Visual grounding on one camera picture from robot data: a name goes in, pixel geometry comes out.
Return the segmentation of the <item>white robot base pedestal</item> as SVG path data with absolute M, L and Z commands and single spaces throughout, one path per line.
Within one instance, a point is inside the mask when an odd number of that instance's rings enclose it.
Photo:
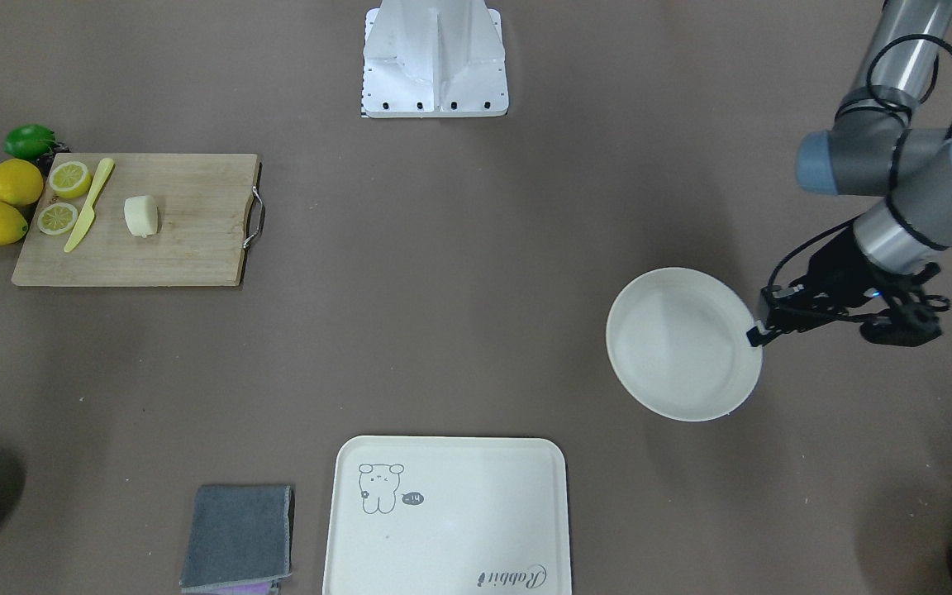
M 360 115 L 509 112 L 502 15 L 483 1 L 383 1 L 364 18 Z

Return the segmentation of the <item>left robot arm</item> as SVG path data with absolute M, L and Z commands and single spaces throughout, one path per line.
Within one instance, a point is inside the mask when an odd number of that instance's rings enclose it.
M 945 295 L 928 293 L 952 247 L 952 1 L 885 1 L 849 92 L 827 131 L 798 147 L 810 193 L 877 198 L 806 242 L 806 272 L 760 291 L 748 342 L 762 347 L 832 321 L 865 341 L 903 347 L 941 335 Z

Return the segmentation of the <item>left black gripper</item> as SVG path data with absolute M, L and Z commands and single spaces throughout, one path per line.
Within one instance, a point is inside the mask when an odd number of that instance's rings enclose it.
M 793 257 L 820 242 L 806 272 L 781 285 L 778 276 Z M 926 293 L 925 283 L 941 271 L 926 264 L 917 274 L 890 274 L 869 260 L 851 227 L 831 227 L 788 252 L 759 291 L 757 324 L 745 338 L 753 348 L 779 336 L 806 332 L 832 321 L 857 324 L 865 341 L 921 346 L 941 336 L 940 315 L 952 302 Z

